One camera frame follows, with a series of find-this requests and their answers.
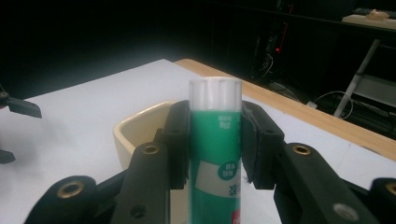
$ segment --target cylindrical tube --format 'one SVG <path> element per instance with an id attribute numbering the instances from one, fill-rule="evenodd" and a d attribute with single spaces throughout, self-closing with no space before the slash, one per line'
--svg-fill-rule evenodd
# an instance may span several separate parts
<path id="1" fill-rule="evenodd" d="M 190 223 L 240 223 L 241 81 L 190 83 Z"/>

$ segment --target beige bowl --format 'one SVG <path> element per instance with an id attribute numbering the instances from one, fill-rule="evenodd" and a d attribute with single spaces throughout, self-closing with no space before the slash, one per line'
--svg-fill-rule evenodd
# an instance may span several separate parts
<path id="1" fill-rule="evenodd" d="M 163 102 L 129 116 L 113 129 L 114 140 L 122 169 L 127 169 L 134 149 L 152 142 L 159 128 L 163 128 L 169 109 L 174 102 Z M 187 223 L 188 186 L 183 190 L 171 190 L 171 222 Z"/>

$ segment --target translucent cap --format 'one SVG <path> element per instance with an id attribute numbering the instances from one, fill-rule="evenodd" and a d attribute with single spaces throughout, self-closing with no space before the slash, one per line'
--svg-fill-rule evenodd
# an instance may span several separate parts
<path id="1" fill-rule="evenodd" d="M 191 110 L 242 110 L 242 82 L 233 77 L 203 77 L 190 81 Z"/>

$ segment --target metal leg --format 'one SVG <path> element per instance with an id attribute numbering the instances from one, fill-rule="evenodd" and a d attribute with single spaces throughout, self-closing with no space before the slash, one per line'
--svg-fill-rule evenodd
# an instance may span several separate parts
<path id="1" fill-rule="evenodd" d="M 359 85 L 359 82 L 361 81 L 361 77 L 363 76 L 364 70 L 366 69 L 367 64 L 369 64 L 371 58 L 373 57 L 373 54 L 375 53 L 375 50 L 378 48 L 378 45 L 380 42 L 381 42 L 381 40 L 379 40 L 379 39 L 375 39 L 373 41 L 373 44 L 370 47 L 369 51 L 367 52 L 366 57 L 364 58 L 363 62 L 361 63 L 361 66 L 359 67 L 358 71 L 355 73 L 355 76 L 352 78 L 352 81 L 349 83 L 349 86 L 346 89 L 346 94 L 344 95 L 340 104 L 337 106 L 337 109 L 334 112 L 335 117 L 340 118 L 341 113 L 343 113 L 344 108 L 346 107 L 346 104 L 347 104 L 348 100 L 350 99 L 350 96 L 352 95 L 352 93 L 356 89 L 356 87 Z"/>

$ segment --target white table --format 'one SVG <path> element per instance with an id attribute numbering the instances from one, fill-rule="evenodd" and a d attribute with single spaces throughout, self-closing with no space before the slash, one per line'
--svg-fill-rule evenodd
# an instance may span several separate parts
<path id="1" fill-rule="evenodd" d="M 100 183 L 121 172 L 113 126 L 163 101 L 188 99 L 189 81 L 199 77 L 161 60 L 110 77 L 40 95 L 43 119 L 0 110 L 0 148 L 16 160 L 0 165 L 0 223 L 23 223 L 55 182 L 88 175 Z M 379 176 L 396 177 L 396 162 L 347 140 L 261 105 L 286 135 L 286 142 L 316 148 L 343 178 L 369 188 Z M 242 187 L 243 223 L 279 223 L 272 191 Z"/>

